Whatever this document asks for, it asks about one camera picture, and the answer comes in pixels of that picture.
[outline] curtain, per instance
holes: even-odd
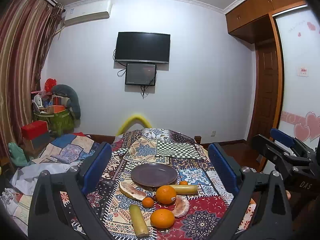
[[[56,27],[53,9],[44,0],[13,0],[0,19],[0,157],[9,142],[23,144],[20,127],[32,121],[30,93],[55,31],[48,30]]]

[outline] purple plate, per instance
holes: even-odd
[[[148,186],[160,187],[168,185],[177,179],[177,171],[162,163],[146,163],[135,167],[131,171],[131,179]]]

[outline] metal screw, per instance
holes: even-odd
[[[48,174],[50,174],[50,172],[48,170],[43,170],[40,172],[40,176],[46,176]]]
[[[273,171],[272,172],[272,175],[275,176],[275,177],[279,177],[280,176],[280,173],[278,171]]]
[[[243,171],[243,172],[250,172],[250,168],[248,168],[247,166],[243,166],[243,167],[241,168],[241,171]]]
[[[79,169],[78,166],[71,166],[70,169],[69,169],[69,171],[71,171],[71,172],[76,172],[76,171],[78,171],[78,169]]]

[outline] wooden cabinet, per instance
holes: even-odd
[[[226,14],[228,33],[269,12],[302,0],[246,0]]]

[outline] tv screen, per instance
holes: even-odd
[[[169,63],[170,35],[119,32],[115,61]]]
[[[125,72],[125,84],[154,86],[156,84],[156,65],[128,63]]]

